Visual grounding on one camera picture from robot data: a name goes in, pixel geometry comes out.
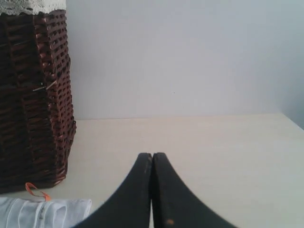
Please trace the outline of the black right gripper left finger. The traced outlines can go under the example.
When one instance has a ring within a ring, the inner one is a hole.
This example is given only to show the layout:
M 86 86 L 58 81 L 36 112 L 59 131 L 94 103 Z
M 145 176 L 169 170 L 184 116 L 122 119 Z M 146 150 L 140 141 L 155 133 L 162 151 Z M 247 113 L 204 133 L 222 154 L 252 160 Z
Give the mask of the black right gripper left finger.
M 119 188 L 77 228 L 148 228 L 152 155 L 140 153 Z

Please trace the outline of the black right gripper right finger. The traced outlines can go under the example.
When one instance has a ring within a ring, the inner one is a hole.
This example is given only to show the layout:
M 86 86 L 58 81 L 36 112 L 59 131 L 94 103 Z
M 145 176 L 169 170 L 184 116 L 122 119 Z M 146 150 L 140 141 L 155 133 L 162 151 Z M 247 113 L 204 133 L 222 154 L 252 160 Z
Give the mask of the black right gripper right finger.
M 186 186 L 166 154 L 152 158 L 152 212 L 155 228 L 234 228 Z

